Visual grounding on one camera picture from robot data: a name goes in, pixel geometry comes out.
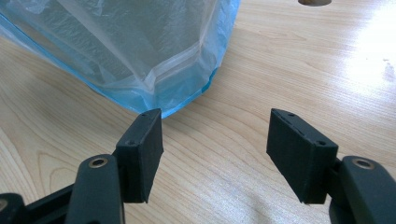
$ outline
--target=screw hole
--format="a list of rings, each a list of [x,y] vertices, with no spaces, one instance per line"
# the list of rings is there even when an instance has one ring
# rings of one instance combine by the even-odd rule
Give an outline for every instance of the screw hole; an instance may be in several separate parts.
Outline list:
[[[321,145],[321,146],[326,146],[326,142],[324,142],[324,141],[317,141],[317,143],[318,143],[319,145]]]
[[[332,0],[298,0],[298,2],[308,7],[323,7],[329,5]]]
[[[374,164],[370,161],[363,160],[363,159],[353,159],[352,162],[359,166],[360,168],[366,169],[366,170],[373,170],[375,168]]]
[[[125,142],[125,145],[127,145],[127,146],[133,146],[133,145],[136,145],[136,142],[135,142],[135,141],[131,141],[131,140],[127,140],[127,141]]]
[[[90,161],[91,168],[99,168],[107,164],[106,158],[97,158]]]

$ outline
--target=plastic bag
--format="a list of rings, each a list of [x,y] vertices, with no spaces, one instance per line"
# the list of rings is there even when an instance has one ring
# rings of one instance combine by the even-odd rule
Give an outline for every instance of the plastic bag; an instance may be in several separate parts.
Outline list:
[[[6,0],[4,35],[119,105],[178,111],[210,85],[239,0]]]

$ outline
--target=wooden surface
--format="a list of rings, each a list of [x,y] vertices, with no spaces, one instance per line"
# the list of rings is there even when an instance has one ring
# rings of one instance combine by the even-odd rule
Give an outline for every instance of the wooden surface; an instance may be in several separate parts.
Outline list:
[[[395,24],[390,0],[242,1],[213,85],[163,121],[149,203],[127,205],[128,223],[329,223],[329,198],[299,203],[265,153],[273,107],[396,177]],[[135,117],[0,39],[1,192],[30,203],[73,183]]]

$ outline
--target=translucent plastic bag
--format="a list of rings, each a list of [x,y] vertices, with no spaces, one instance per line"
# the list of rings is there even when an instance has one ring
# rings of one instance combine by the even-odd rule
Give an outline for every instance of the translucent plastic bag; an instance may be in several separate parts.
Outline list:
[[[0,35],[137,113],[166,117],[205,91],[239,0],[6,0]]]

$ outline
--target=black plastic part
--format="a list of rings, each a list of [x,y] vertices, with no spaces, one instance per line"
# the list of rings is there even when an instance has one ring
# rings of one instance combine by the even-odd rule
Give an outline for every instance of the black plastic part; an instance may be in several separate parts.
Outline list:
[[[382,165],[347,156],[339,175],[358,223],[396,223],[396,182]]]
[[[332,224],[355,224],[356,220],[350,210],[338,206],[338,204],[332,200],[329,207],[329,217]]]
[[[0,194],[0,209],[1,224],[29,223],[28,214],[23,202],[23,198],[19,194]]]
[[[116,159],[98,155],[78,167],[66,224],[124,223]]]
[[[303,203],[324,203],[323,179],[338,146],[303,119],[272,109],[267,153]]]
[[[154,109],[136,118],[113,153],[119,164],[121,195],[125,203],[149,201],[162,154],[161,110]]]
[[[323,188],[332,197],[332,203],[337,204],[338,207],[344,211],[352,214],[352,210],[347,200],[347,195],[344,191],[344,187],[341,184],[339,175],[339,169],[341,161],[336,159],[334,167],[327,169],[324,176]]]
[[[27,205],[30,223],[64,223],[72,190],[70,185]]]

